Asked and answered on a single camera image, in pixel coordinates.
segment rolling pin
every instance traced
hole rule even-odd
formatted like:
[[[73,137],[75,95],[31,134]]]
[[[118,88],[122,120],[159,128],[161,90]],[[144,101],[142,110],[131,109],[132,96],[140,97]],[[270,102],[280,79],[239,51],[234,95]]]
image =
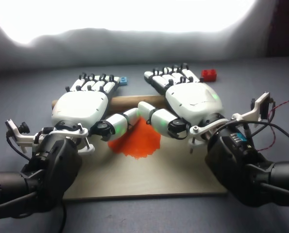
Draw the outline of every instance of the rolling pin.
[[[138,103],[145,101],[156,108],[167,108],[164,96],[119,96],[113,97],[108,109],[108,114],[122,113],[132,108],[137,108]],[[51,108],[53,109],[57,100],[51,102]]]

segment blue toy brick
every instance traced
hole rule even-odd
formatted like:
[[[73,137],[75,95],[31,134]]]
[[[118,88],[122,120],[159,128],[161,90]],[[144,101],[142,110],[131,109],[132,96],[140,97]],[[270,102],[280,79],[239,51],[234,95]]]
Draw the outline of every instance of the blue toy brick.
[[[125,86],[127,85],[127,77],[121,77],[120,78],[120,83],[119,83],[120,86]]]

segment bright light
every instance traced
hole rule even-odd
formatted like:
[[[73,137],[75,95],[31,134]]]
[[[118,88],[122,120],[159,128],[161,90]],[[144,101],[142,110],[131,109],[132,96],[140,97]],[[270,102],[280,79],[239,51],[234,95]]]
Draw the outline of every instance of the bright light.
[[[255,0],[0,0],[0,27],[28,44],[73,29],[218,32],[242,19]]]

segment table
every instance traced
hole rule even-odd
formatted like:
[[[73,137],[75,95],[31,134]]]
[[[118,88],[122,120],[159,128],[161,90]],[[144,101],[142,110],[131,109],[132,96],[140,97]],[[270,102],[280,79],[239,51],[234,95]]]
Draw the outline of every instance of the table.
[[[117,95],[147,95],[156,91],[143,80],[144,71],[165,64],[82,67],[0,73],[0,171],[19,171],[25,160],[12,151],[5,140],[4,122],[26,121],[31,132],[51,125],[51,101],[59,98],[66,85],[79,73],[94,72],[128,77],[128,85]],[[202,69],[215,68],[218,78],[209,85],[219,94],[225,116],[245,113],[251,98],[270,91],[276,104],[289,100],[289,58],[262,58],[227,62],[190,64],[199,75]],[[289,132],[289,103],[277,109],[273,123]],[[272,142],[270,129],[255,137],[256,148]],[[289,139],[277,132],[276,144],[264,151],[272,161],[289,160]],[[67,204],[64,233],[280,233],[289,232],[289,207],[267,204],[260,208],[242,205],[232,195],[156,199],[118,199]],[[0,219],[3,233],[55,233],[62,220],[61,207],[25,219]]]

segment board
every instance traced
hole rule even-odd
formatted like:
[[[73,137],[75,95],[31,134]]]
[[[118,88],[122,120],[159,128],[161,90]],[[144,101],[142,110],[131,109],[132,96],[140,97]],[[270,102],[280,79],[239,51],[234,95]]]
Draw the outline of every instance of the board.
[[[83,156],[65,200],[226,193],[205,164],[206,146],[190,154],[187,140],[163,137],[143,119],[117,141],[89,141],[95,152]]]

